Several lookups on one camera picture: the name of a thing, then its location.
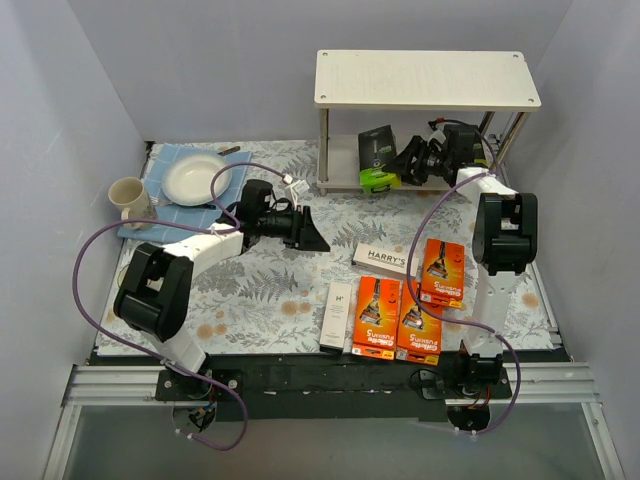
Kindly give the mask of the black green razor box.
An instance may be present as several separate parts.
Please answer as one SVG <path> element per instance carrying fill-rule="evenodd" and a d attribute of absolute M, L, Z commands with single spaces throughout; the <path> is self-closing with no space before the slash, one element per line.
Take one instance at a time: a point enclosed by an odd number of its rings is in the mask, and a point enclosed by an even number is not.
<path fill-rule="evenodd" d="M 377 194 L 399 188 L 401 179 L 384 168 L 397 156 L 395 137 L 390 125 L 384 125 L 357 137 L 359 184 L 367 194 Z"/>
<path fill-rule="evenodd" d="M 472 152 L 473 152 L 473 163 L 480 164 L 480 165 L 483 165 L 484 167 L 487 167 L 488 165 L 487 154 L 485 151 L 484 143 L 482 141 L 476 142 L 473 145 Z"/>

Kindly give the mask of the white two-tier shelf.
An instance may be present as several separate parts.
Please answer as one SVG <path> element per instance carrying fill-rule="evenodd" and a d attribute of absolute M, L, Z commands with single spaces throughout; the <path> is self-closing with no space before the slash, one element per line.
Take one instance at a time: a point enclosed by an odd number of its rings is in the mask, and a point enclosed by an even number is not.
<path fill-rule="evenodd" d="M 505 158 L 541 100 L 518 51 L 320 50 L 315 106 L 320 117 L 317 186 L 357 190 L 357 139 L 333 135 L 330 113 L 346 110 L 480 112 L 487 129 L 501 112 L 514 116 L 498 151 Z"/>

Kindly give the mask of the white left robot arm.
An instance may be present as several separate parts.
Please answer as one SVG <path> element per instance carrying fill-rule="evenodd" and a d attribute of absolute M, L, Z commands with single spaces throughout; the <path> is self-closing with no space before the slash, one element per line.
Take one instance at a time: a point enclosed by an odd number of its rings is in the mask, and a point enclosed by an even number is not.
<path fill-rule="evenodd" d="M 215 264 L 240 256 L 261 238 L 279 238 L 300 251 L 328 252 L 329 244 L 313 223 L 311 209 L 285 198 L 284 208 L 271 200 L 271 183 L 251 179 L 244 185 L 232 214 L 213 225 L 219 234 L 196 234 L 163 247 L 143 243 L 132 255 L 114 301 L 117 317 L 139 331 L 175 372 L 172 383 L 190 399 L 205 398 L 213 386 L 203 369 L 207 355 L 184 326 L 192 282 Z M 240 228 L 226 227 L 237 218 Z"/>

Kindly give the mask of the grey Harry's razor box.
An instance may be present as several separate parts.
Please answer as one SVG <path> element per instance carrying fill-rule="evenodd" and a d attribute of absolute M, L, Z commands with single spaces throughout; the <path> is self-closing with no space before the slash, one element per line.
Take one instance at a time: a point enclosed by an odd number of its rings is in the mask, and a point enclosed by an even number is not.
<path fill-rule="evenodd" d="M 407 253 L 383 249 L 379 246 L 359 243 L 356 246 L 352 264 L 383 277 L 403 279 L 407 274 L 415 278 L 419 261 Z"/>

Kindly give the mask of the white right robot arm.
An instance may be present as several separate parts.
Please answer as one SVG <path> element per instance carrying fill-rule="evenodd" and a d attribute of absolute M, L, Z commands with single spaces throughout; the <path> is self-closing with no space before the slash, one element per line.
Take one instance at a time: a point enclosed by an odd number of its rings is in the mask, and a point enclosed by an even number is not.
<path fill-rule="evenodd" d="M 480 130 L 455 119 L 429 124 L 429 140 L 414 137 L 399 163 L 415 180 L 435 175 L 477 208 L 472 253 L 479 267 L 473 317 L 450 372 L 437 380 L 464 397 L 488 392 L 502 381 L 503 352 L 511 346 L 502 336 L 512 293 L 537 253 L 538 200 L 519 193 L 495 175 L 499 161 L 479 162 L 475 151 L 493 149 Z"/>

